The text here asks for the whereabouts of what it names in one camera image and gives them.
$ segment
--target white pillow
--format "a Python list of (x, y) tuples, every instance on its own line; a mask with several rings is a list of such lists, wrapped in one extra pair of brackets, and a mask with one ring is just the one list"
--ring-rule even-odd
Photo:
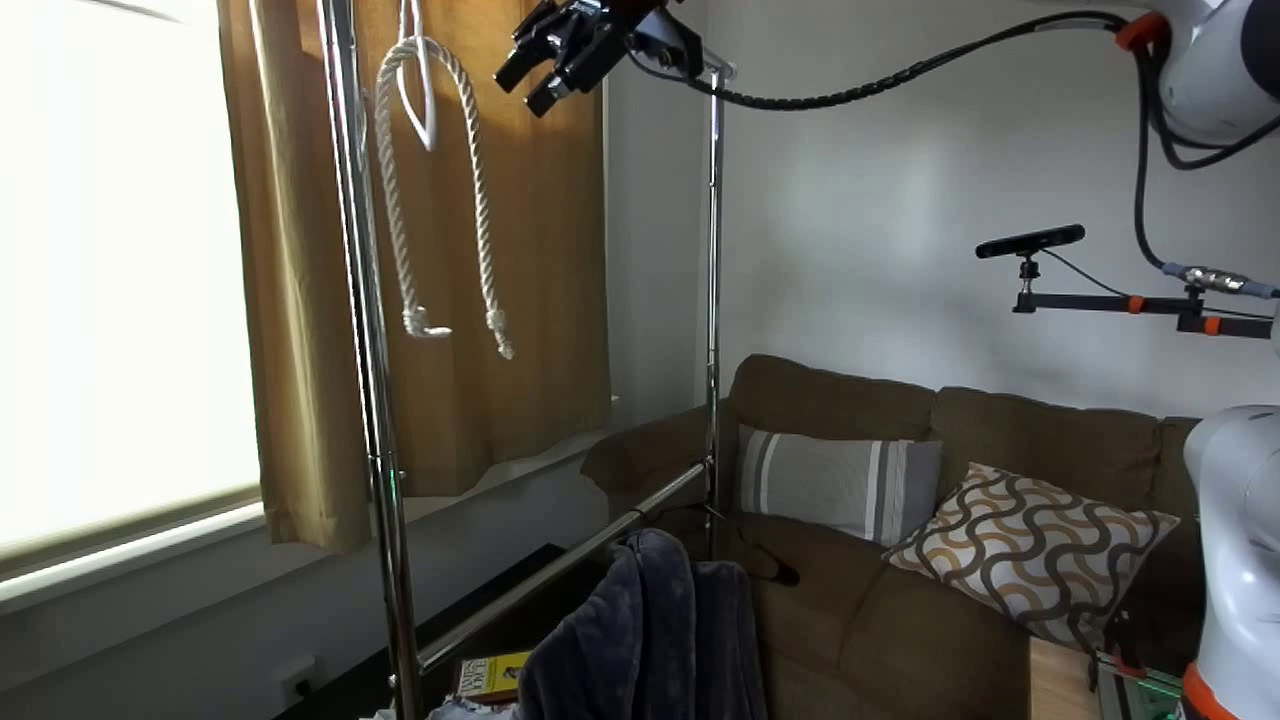
[(793, 517), (837, 532), (901, 545), (927, 524), (941, 486), (934, 440), (821, 440), (745, 427), (745, 511)]

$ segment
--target brown couch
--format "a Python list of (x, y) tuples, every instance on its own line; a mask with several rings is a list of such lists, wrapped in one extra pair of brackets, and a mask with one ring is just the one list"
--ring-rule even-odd
[[(1179, 517), (1182, 524), (1125, 598), (1113, 635), (1125, 642), (1126, 661), (1165, 673), (1192, 661), (1204, 598), (1194, 498), (1179, 460), (1192, 421), (1056, 410), (975, 388), (930, 393), (747, 358), (722, 401), (722, 481), (731, 481), (741, 426), (833, 440), (941, 440), (941, 498), (960, 486), (967, 460), (988, 460), (1118, 508)], [(684, 411), (608, 437), (587, 452), (584, 471), (616, 508), (630, 508), (704, 455), (704, 427), (704, 411)], [(659, 524), (706, 549), (687, 511), (663, 511)], [(758, 574), (754, 613), (776, 720), (1026, 717), (1026, 632), (1016, 619), (890, 569), (885, 549), (845, 532), (780, 517), (741, 517), (741, 529), (747, 545), (799, 574), (799, 586), (776, 586), (758, 553), (741, 542), (714, 545), (718, 557)]]

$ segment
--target window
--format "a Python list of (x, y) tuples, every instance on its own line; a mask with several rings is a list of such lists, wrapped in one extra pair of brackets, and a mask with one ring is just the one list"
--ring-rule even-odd
[(251, 505), (261, 471), (217, 0), (5, 27), (0, 586)]

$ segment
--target curtain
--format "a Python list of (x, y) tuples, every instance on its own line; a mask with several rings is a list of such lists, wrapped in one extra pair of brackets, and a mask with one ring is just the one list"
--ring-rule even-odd
[[(400, 334), (388, 231), (380, 271), (390, 358), (390, 427), (404, 492), (468, 492), (495, 460), (608, 426), (601, 103), (537, 120), (522, 89), (490, 83), (527, 0), (426, 6), (426, 37), (474, 83), (490, 200), (495, 297), (514, 360), (490, 352), (471, 254), (471, 176), (449, 73), (435, 80), (435, 151), (394, 103), (394, 161), (411, 270), (449, 339)], [(368, 542), (355, 352), (326, 148), (316, 0), (218, 0), (223, 83), (238, 188), (248, 336), (262, 508), (274, 542)], [(363, 94), (394, 45), (394, 0), (359, 0)]]

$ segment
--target throw pillow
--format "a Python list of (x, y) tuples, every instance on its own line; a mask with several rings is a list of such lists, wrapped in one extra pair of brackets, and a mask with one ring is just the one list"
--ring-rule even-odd
[(829, 524), (873, 545), (901, 545), (934, 505), (934, 440), (821, 440), (745, 427), (745, 511)]
[(955, 498), (887, 557), (1026, 632), (1096, 652), (1113, 608), (1174, 517), (1125, 511), (1047, 481), (967, 464)]

